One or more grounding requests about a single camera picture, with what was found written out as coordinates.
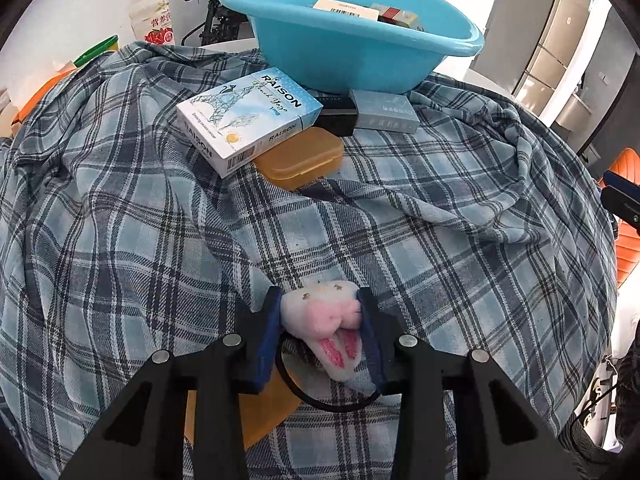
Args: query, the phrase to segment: white box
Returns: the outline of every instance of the white box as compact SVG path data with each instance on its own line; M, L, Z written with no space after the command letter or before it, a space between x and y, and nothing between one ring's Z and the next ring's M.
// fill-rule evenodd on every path
M277 68L216 86L176 107L193 145L221 177L313 125L322 105Z
M358 18L365 18L366 20L373 20L374 22L378 20L378 16L380 15L377 9L348 4L347 2L341 2L339 0L318 0L314 4L314 9L337 12L345 16L356 16Z

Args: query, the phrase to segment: blue plaid cloth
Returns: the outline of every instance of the blue plaid cloth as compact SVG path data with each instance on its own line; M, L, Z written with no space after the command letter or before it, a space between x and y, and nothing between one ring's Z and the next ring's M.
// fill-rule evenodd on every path
M487 349L558 432L616 301L612 229L578 158L500 96L430 76L410 95L415 135L357 130L340 171L298 192L252 164L222 180L175 105L264 67L257 51L133 43L58 84L1 145L0 411L28 459L56 478L154 350L200 350L270 285L324 280L370 286L439 350ZM351 385L368 383L363 367ZM252 477L387 478L395 400L301 406L247 453Z

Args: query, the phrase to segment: cigarette pack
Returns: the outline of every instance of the cigarette pack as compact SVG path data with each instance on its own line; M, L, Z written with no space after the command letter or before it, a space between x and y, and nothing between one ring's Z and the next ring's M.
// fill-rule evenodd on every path
M349 90L349 96L358 109L356 128L414 134L420 125L409 99L403 95Z
M329 95L319 97L318 101L322 110L314 126L324 128L336 137L352 136L358 120L358 110L351 98Z
M268 68L176 108L193 145L224 178L311 126L322 105L285 73Z
M373 4L371 8L376 9L380 13L378 16L379 22L391 23L392 25L399 25L399 27L412 28L424 32L420 17L418 17L415 12L380 4Z

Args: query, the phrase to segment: bottle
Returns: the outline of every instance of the bottle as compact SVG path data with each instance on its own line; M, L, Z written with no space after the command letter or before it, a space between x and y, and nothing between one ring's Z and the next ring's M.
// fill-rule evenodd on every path
M169 0L131 0L129 17L137 40L175 44Z

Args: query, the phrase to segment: barcode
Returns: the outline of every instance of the barcode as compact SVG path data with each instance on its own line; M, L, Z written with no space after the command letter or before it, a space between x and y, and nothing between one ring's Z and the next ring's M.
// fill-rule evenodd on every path
M359 16L357 12L349 12L348 10L342 9L331 9L331 12L339 12L340 14L348 14L349 16Z
M242 161L247 160L250 156L254 154L254 151L255 151L255 146L252 146L249 149L244 150L244 152L241 152L241 153L238 153L237 155L232 156L229 159L229 162L226 164L226 169L230 170L231 168L240 164Z

